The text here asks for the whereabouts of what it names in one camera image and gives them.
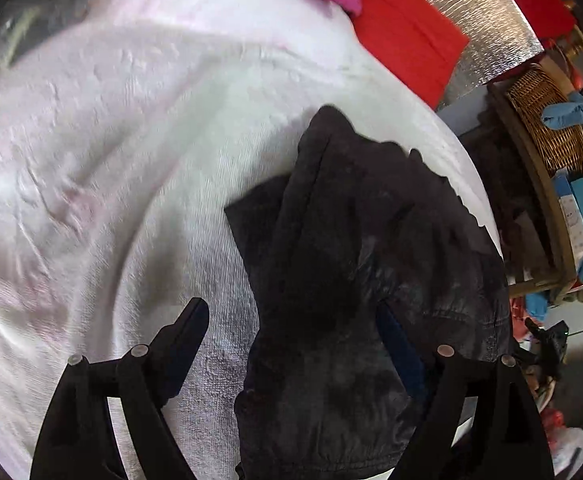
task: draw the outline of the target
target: wicker basket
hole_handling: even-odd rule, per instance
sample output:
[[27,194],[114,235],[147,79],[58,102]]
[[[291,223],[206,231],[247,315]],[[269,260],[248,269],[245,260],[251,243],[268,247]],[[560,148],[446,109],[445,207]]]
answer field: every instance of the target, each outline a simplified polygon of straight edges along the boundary
[[532,64],[507,96],[536,144],[549,176],[560,168],[567,168],[574,178],[583,176],[583,128],[552,130],[542,123],[542,111],[547,105],[567,101],[542,67]]

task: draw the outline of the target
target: black device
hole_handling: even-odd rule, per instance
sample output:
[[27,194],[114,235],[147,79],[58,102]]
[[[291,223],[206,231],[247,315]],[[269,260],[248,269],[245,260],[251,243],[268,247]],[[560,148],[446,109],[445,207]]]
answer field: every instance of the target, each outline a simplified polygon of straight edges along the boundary
[[[101,363],[72,356],[43,421],[30,480],[127,478],[107,397],[121,399],[148,480],[196,480],[160,410],[183,386],[208,325],[207,304],[194,298],[148,346]],[[516,360],[469,360],[447,345],[432,354],[435,389],[390,479],[458,478],[449,467],[451,443],[467,396],[478,404],[463,478],[510,480],[521,470],[535,480],[553,478],[540,416]]]

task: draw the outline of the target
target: metal screw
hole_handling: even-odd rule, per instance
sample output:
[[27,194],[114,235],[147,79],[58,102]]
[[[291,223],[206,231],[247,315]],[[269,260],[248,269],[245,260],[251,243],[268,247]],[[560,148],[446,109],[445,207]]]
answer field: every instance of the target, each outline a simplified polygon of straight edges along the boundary
[[510,368],[516,366],[516,359],[514,359],[510,355],[504,355],[500,358],[500,360],[503,362],[505,366],[508,366]]
[[67,359],[67,364],[69,366],[76,366],[79,362],[83,360],[83,356],[80,354],[72,354],[70,358]]
[[134,357],[143,357],[147,352],[150,351],[150,348],[147,345],[136,345],[132,348],[132,355]]
[[449,345],[440,345],[438,353],[443,357],[451,357],[453,355],[453,348]]

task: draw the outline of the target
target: white blanket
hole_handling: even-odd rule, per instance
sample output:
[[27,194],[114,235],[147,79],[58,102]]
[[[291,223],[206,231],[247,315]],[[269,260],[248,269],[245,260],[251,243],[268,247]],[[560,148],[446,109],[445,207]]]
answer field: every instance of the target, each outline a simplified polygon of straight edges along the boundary
[[[233,477],[233,400],[258,319],[223,207],[291,170],[320,105],[420,150],[497,245],[457,137],[358,45],[341,10],[321,5],[342,28],[339,66],[265,39],[100,12],[0,76],[0,462],[14,480],[28,478],[67,357],[118,358],[193,296],[209,303],[210,328],[164,412],[200,480]],[[140,478],[120,406],[112,415]]]

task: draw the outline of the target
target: wooden shelf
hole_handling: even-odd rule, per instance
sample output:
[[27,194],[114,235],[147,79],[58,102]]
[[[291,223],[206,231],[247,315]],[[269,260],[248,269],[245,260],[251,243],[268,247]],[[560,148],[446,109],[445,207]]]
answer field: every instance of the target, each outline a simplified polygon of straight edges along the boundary
[[556,191],[536,145],[505,94],[492,84],[488,86],[488,91],[490,101],[516,146],[538,197],[547,227],[554,264],[553,271],[546,276],[510,285],[509,296],[517,298],[524,294],[549,290],[553,303],[561,303],[565,294],[574,285],[577,272],[567,224],[558,203]]

